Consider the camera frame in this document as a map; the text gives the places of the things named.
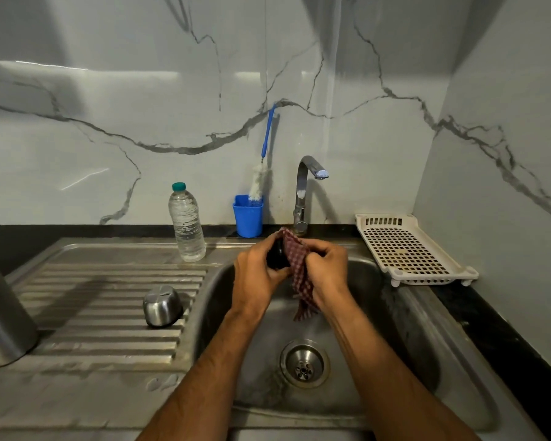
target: person's left arm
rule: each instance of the person's left arm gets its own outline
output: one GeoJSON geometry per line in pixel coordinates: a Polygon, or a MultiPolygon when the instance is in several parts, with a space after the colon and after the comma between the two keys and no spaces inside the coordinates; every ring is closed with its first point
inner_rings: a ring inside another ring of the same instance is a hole
{"type": "Polygon", "coordinates": [[[267,267],[272,234],[235,261],[233,304],[206,350],[155,413],[137,441],[208,440],[227,437],[228,422],[249,343],[289,268],[267,267]]]}

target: clear plastic bottle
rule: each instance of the clear plastic bottle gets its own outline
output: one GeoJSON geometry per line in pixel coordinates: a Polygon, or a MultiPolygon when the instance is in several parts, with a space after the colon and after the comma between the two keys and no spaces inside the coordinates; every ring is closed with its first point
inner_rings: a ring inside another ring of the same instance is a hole
{"type": "Polygon", "coordinates": [[[206,255],[198,203],[186,190],[185,183],[176,182],[171,188],[173,193],[169,197],[169,214],[176,233],[177,249],[185,262],[197,262],[206,255]]]}

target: stainless steel bottle cap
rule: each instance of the stainless steel bottle cap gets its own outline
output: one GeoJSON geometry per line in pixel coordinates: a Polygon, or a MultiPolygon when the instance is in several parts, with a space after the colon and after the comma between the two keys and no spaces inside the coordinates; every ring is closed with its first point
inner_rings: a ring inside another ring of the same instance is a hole
{"type": "Polygon", "coordinates": [[[169,285],[156,286],[143,299],[145,320],[149,326],[159,328],[173,325],[184,313],[175,289],[169,285]]]}

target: cleaning cloth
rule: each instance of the cleaning cloth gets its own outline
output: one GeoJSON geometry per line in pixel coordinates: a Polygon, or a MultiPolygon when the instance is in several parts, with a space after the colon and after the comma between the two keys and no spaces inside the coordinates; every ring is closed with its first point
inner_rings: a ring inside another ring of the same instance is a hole
{"type": "Polygon", "coordinates": [[[318,313],[318,306],[313,299],[314,285],[309,280],[309,273],[306,269],[306,256],[310,253],[310,248],[302,243],[291,230],[281,228],[281,233],[284,240],[284,253],[292,269],[294,298],[300,299],[294,320],[300,321],[318,313]]]}

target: blue holder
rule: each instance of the blue holder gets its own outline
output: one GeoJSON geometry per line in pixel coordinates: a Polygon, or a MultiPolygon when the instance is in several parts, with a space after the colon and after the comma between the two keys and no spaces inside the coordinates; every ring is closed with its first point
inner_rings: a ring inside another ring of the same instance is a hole
{"type": "Polygon", "coordinates": [[[263,198],[249,201],[249,195],[236,195],[233,203],[237,233],[243,238],[261,235],[263,229],[263,198]]]}

